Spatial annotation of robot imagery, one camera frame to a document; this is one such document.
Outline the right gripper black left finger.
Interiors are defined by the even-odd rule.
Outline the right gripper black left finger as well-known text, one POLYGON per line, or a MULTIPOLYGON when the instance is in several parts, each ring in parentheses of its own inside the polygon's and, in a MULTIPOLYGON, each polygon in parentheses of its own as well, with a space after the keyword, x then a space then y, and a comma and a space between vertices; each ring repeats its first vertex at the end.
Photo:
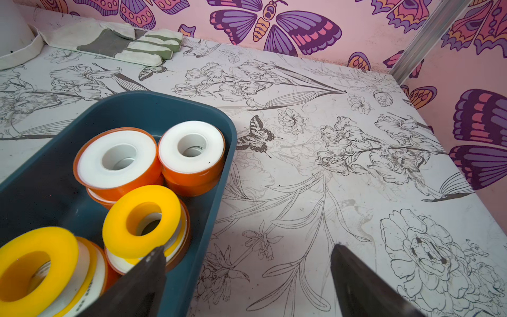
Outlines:
POLYGON ((156 316, 166 284, 164 248, 154 248, 80 316, 156 316))

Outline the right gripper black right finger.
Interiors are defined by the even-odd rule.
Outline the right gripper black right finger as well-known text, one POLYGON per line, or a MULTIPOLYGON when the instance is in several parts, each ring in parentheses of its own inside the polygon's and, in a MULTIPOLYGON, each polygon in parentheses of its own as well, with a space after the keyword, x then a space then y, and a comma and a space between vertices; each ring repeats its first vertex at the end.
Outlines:
POLYGON ((342 244, 331 253, 331 273, 343 316, 422 316, 342 244))

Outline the small yellow white tape roll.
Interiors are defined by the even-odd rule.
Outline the small yellow white tape roll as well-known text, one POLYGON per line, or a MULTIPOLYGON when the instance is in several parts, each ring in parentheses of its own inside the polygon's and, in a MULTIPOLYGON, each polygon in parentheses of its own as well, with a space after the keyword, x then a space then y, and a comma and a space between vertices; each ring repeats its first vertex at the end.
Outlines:
POLYGON ((167 187, 149 185, 120 198, 106 216, 104 245, 116 256, 138 259, 170 240, 181 220, 177 195, 167 187))

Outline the teal plastic storage box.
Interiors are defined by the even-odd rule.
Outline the teal plastic storage box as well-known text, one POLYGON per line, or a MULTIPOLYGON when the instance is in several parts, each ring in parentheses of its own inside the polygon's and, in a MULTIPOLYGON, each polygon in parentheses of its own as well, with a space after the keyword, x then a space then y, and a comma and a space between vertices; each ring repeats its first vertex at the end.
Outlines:
POLYGON ((73 161, 87 141, 114 128, 139 128, 159 139, 181 122, 210 123, 223 133, 225 166, 206 194, 184 200, 191 223, 190 248, 167 273, 160 316, 185 316, 209 245, 236 149, 236 128, 222 111, 157 92, 124 92, 103 99, 35 153, 1 183, 1 243, 41 227, 63 227, 102 243, 106 208, 94 202, 73 175, 73 161))

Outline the white tape roll front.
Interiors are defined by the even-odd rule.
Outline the white tape roll front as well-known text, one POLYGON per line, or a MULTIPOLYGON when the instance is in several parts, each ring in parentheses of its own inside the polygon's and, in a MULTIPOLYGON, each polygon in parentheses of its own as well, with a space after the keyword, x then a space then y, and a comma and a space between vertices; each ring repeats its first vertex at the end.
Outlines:
POLYGON ((118 273, 108 264, 103 249, 87 239, 78 237, 77 240, 87 247, 90 254, 90 264, 83 285, 58 316, 78 316, 111 288, 119 278, 118 273))

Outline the white orange tape roll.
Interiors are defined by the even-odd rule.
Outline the white orange tape roll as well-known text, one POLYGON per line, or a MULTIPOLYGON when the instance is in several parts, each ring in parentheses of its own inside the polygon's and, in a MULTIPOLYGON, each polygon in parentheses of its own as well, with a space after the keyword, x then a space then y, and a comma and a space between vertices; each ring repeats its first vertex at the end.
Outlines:
MULTIPOLYGON (((172 235, 170 240, 165 244, 164 255, 166 257, 165 272, 169 272, 174 269, 179 262, 186 255, 186 252, 191 243, 191 228, 190 228, 190 214, 183 201, 180 201, 181 205, 181 220, 177 230, 172 235)), ((113 270, 118 272, 120 275, 125 275, 135 265, 137 265, 142 258, 138 259, 127 259, 116 256, 108 248, 105 248, 105 255, 108 263, 113 270)))

